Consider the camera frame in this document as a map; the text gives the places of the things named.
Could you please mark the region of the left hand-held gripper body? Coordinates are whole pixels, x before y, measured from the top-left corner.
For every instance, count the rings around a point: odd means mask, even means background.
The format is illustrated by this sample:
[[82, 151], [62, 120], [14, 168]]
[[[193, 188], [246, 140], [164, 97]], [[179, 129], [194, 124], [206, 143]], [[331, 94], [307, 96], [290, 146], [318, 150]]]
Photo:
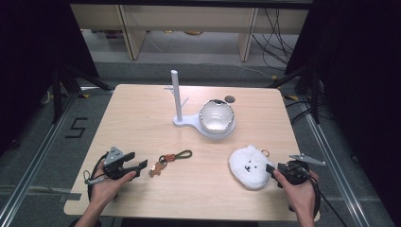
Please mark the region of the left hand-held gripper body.
[[125, 153], [119, 148], [111, 147], [103, 163], [103, 172], [108, 178], [119, 180], [127, 174], [127, 169], [123, 167], [125, 163], [123, 162], [124, 155]]

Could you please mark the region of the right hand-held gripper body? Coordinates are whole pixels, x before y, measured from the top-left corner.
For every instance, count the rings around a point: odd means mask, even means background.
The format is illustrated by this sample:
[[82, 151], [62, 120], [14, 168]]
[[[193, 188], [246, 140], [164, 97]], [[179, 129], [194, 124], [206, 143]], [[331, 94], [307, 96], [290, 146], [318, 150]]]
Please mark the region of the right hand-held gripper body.
[[310, 164], [318, 166], [326, 165], [325, 161], [314, 159], [304, 155], [303, 153], [290, 155], [290, 158], [291, 161], [284, 164], [279, 163], [277, 165], [277, 170], [280, 171], [286, 180], [293, 185], [299, 185], [311, 180], [309, 174]]

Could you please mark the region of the white plush bear pouch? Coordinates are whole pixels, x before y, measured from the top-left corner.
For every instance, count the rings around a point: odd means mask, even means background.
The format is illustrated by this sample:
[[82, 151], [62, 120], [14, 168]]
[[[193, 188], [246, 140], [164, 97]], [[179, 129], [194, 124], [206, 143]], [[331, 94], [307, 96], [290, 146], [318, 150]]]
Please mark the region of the white plush bear pouch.
[[234, 177], [247, 189], [259, 190], [270, 180], [266, 166], [271, 166], [272, 162], [253, 145], [235, 150], [228, 163]]

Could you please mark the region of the person's right hand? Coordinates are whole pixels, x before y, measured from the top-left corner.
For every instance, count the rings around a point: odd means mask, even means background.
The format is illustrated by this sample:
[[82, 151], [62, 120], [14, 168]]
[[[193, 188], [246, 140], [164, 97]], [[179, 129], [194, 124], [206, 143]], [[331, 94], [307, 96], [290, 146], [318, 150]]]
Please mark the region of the person's right hand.
[[307, 181], [302, 184], [293, 185], [287, 181], [279, 170], [274, 170], [273, 174], [276, 180], [283, 186], [288, 203], [295, 211], [297, 219], [303, 224], [314, 222], [315, 191], [313, 184]]

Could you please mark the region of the person's left hand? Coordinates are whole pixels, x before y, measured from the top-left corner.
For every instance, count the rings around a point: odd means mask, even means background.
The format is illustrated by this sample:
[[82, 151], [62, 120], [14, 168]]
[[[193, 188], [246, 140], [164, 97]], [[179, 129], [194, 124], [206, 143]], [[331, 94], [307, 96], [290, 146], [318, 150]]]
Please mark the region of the person's left hand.
[[131, 171], [118, 180], [106, 179], [101, 183], [96, 183], [93, 186], [90, 207], [104, 209], [106, 205], [117, 195], [120, 188], [125, 183], [131, 181], [135, 175], [136, 172]]

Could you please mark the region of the grey tape strip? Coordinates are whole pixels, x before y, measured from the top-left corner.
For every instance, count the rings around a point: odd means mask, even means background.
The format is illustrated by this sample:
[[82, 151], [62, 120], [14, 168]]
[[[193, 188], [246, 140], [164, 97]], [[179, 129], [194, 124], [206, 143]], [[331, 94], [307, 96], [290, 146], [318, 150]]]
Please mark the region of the grey tape strip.
[[80, 193], [63, 193], [60, 195], [59, 202], [79, 201], [80, 198]]

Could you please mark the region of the white bowl with dark rim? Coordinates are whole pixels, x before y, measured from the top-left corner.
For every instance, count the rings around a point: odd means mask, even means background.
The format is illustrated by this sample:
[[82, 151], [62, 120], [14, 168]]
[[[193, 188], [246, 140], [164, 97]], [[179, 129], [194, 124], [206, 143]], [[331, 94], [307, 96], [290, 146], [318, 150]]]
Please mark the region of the white bowl with dark rim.
[[225, 101], [211, 99], [201, 107], [199, 119], [200, 125], [205, 131], [213, 134], [223, 134], [234, 125], [235, 113]]

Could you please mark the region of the black metal stand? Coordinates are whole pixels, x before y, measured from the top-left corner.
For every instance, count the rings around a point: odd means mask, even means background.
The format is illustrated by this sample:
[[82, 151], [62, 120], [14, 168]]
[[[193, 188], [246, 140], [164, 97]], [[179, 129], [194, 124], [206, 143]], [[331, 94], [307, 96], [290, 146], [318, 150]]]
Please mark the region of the black metal stand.
[[61, 88], [64, 88], [69, 95], [77, 95], [81, 88], [76, 78], [84, 79], [98, 88], [105, 91], [112, 91], [113, 87], [102, 82], [99, 78], [90, 76], [83, 71], [68, 64], [58, 63], [52, 74], [52, 88], [54, 101], [53, 122], [56, 123], [62, 114]]
[[295, 86], [295, 93], [305, 95], [307, 91], [311, 92], [311, 114], [316, 124], [320, 123], [318, 108], [319, 108], [319, 76], [317, 70], [313, 66], [302, 66], [299, 69], [287, 74], [281, 79], [276, 80], [268, 88], [277, 89], [283, 84], [298, 78], [298, 83]]

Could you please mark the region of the dark curtain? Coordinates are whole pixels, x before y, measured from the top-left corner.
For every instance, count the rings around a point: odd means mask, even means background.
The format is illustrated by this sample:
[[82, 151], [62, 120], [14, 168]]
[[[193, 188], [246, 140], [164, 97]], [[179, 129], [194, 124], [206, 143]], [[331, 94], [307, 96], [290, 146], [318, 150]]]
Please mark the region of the dark curtain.
[[319, 43], [324, 96], [401, 227], [401, 0], [312, 0], [288, 70]]
[[70, 0], [0, 0], [0, 156], [61, 65], [98, 76]]

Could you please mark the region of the light wooden desk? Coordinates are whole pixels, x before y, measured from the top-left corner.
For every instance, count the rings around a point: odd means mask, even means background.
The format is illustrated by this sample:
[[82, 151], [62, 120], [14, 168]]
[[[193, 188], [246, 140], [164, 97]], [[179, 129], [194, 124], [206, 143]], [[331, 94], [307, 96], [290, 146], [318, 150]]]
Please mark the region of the light wooden desk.
[[120, 30], [129, 58], [138, 58], [148, 30], [234, 33], [239, 58], [246, 61], [254, 33], [301, 32], [306, 9], [212, 8], [73, 4], [71, 10], [83, 29]]

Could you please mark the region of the aluminium floor rail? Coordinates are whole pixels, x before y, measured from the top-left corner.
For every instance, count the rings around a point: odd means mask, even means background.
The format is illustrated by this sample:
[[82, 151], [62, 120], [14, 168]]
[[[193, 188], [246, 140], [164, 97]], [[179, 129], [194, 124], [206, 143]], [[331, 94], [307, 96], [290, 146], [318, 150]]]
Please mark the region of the aluminium floor rail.
[[359, 202], [351, 185], [347, 181], [344, 172], [340, 168], [340, 163], [335, 157], [320, 124], [316, 122], [315, 117], [311, 113], [306, 115], [306, 119], [310, 129], [312, 130], [312, 133], [317, 140], [320, 150], [323, 153], [326, 166], [330, 170], [333, 179], [336, 182], [336, 185], [355, 225], [357, 227], [371, 227], [370, 222], [362, 209], [361, 203]]
[[69, 95], [62, 104], [61, 115], [51, 125], [48, 133], [46, 134], [44, 140], [42, 141], [29, 166], [27, 167], [22, 179], [14, 187], [7, 203], [0, 211], [0, 227], [9, 227], [12, 223], [17, 211], [19, 210], [26, 196], [29, 187], [31, 186], [33, 180], [36, 178], [41, 166], [43, 165], [43, 162], [51, 146], [53, 145], [64, 123], [64, 120], [69, 110], [71, 109], [72, 104], [75, 102], [77, 97], [77, 94]]

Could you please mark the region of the white stand with post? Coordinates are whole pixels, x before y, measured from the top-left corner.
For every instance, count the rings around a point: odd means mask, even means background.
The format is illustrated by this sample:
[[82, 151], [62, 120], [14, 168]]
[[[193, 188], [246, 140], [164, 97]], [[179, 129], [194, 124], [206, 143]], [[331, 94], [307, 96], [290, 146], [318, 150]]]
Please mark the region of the white stand with post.
[[199, 112], [200, 112], [201, 108], [198, 110], [197, 113], [195, 113], [193, 115], [183, 115], [182, 108], [183, 108], [184, 102], [181, 101], [178, 71], [172, 69], [170, 71], [170, 76], [171, 76], [172, 85], [169, 87], [166, 87], [166, 89], [170, 90], [174, 97], [176, 115], [173, 117], [172, 121], [175, 126], [194, 128], [198, 131], [198, 133], [200, 133], [204, 137], [214, 139], [214, 140], [224, 139], [224, 138], [228, 137], [234, 131], [235, 122], [234, 122], [234, 125], [232, 126], [232, 128], [223, 134], [213, 134], [213, 133], [209, 133], [209, 132], [205, 131], [202, 128], [200, 119], [199, 119]]

